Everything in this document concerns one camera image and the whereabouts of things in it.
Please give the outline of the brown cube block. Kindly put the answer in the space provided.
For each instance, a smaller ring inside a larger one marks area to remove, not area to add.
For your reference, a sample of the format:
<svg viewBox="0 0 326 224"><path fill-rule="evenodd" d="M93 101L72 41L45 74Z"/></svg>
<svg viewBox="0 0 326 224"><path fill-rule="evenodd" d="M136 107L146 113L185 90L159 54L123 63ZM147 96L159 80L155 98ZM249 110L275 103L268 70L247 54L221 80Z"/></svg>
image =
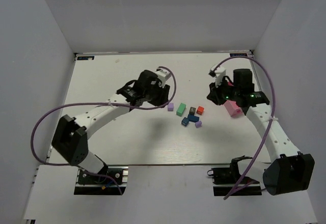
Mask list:
<svg viewBox="0 0 326 224"><path fill-rule="evenodd" d="M195 113L196 113L196 108L195 107L190 107L189 114L194 115Z"/></svg>

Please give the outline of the pink plastic box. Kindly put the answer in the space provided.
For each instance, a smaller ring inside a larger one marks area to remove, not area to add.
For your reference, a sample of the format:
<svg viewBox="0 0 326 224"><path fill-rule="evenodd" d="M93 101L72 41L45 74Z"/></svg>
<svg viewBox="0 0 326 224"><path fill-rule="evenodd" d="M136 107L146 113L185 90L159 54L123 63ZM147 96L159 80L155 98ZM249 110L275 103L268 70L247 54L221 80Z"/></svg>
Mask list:
<svg viewBox="0 0 326 224"><path fill-rule="evenodd" d="M235 118L235 117L239 117L243 114L242 109L239 106L237 106L235 101L227 100L224 103L224 107L227 110L230 117Z"/></svg>

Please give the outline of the purple cube block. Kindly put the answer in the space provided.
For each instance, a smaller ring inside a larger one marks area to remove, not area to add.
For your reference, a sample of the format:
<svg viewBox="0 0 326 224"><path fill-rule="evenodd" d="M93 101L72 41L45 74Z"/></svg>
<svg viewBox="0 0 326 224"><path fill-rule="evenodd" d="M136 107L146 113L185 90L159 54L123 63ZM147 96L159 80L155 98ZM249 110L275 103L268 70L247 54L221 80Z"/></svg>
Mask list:
<svg viewBox="0 0 326 224"><path fill-rule="evenodd" d="M168 104L168 111L173 111L174 110L174 103L169 103Z"/></svg>

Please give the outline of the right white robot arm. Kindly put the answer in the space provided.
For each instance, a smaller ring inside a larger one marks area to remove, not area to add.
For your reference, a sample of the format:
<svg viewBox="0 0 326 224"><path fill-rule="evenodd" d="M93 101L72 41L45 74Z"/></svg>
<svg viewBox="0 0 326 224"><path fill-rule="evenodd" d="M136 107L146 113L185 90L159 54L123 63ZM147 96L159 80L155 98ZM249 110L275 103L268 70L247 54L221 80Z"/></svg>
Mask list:
<svg viewBox="0 0 326 224"><path fill-rule="evenodd" d="M248 177L262 183L271 195L308 189L315 161L311 154L304 154L286 135L272 115L272 106L262 91L256 91L250 69L235 69L233 81L223 67L209 71L215 81L209 85L207 99L216 105L234 101L254 125L266 146L270 163L257 161L254 156L241 156L231 160L230 173L235 184Z"/></svg>

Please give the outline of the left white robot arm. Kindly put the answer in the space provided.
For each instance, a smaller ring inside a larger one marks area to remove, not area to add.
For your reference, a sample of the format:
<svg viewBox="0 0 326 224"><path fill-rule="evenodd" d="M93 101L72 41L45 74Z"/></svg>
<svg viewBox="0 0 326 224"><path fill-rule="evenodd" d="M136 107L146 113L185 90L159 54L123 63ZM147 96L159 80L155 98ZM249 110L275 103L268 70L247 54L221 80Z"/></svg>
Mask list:
<svg viewBox="0 0 326 224"><path fill-rule="evenodd" d="M170 86L166 83L174 74L160 66L155 72L144 70L138 79L127 82L110 99L75 117L60 118L51 145L71 166L78 166L91 175L105 175L108 166L88 147L91 136L119 116L134 109L143 110L148 102L150 110L165 107Z"/></svg>

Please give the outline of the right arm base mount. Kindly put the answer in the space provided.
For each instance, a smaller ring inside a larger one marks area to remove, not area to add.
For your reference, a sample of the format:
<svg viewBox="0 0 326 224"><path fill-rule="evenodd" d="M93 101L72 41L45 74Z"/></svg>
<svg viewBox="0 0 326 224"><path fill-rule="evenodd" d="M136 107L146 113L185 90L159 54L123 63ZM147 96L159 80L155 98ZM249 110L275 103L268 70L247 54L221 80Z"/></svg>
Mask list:
<svg viewBox="0 0 326 224"><path fill-rule="evenodd" d="M224 197L236 183L229 167L213 167L207 171L207 176L212 178L213 195L215 197ZM255 181L246 188L243 188L231 196L259 196L264 189L260 183Z"/></svg>

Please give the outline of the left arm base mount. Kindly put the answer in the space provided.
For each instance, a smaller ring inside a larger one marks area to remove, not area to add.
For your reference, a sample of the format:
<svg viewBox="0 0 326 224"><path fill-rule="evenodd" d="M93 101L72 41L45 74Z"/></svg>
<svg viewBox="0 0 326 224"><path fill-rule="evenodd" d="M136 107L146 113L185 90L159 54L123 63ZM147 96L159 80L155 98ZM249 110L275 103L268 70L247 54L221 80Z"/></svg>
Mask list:
<svg viewBox="0 0 326 224"><path fill-rule="evenodd" d="M122 195L127 187L128 167L109 166L108 177L89 175L85 170L78 170L74 195Z"/></svg>

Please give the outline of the green rectangular block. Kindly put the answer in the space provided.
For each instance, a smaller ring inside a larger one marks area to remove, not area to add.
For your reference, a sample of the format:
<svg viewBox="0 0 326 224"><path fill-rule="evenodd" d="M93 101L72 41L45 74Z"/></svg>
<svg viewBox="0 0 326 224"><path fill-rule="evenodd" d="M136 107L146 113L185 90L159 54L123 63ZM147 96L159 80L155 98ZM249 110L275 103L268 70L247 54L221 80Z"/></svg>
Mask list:
<svg viewBox="0 0 326 224"><path fill-rule="evenodd" d="M183 113L184 113L184 111L185 111L185 109L186 109L186 104L180 103L179 106L178 106L178 108L177 108L177 110L176 110L176 115L182 116Z"/></svg>

